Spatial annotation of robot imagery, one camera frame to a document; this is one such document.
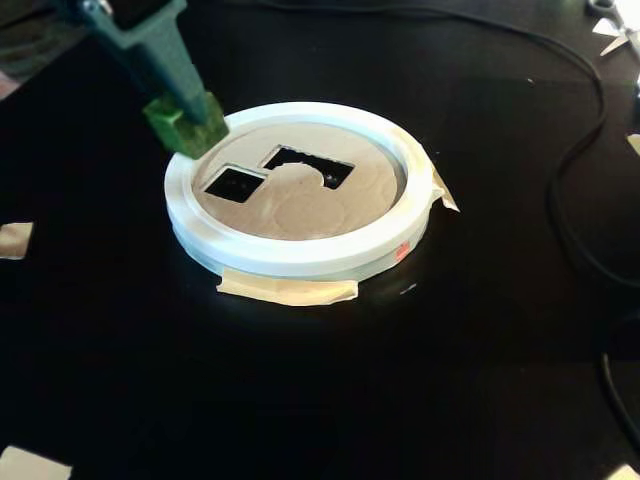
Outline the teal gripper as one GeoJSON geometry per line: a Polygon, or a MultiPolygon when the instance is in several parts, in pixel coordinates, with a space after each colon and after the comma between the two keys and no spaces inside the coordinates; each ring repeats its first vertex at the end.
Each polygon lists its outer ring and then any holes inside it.
{"type": "Polygon", "coordinates": [[[166,90],[196,124],[208,119],[203,82],[177,26],[186,1],[52,1],[65,19],[95,33],[149,100],[166,90]],[[115,38],[126,38],[120,46],[115,38]]]}

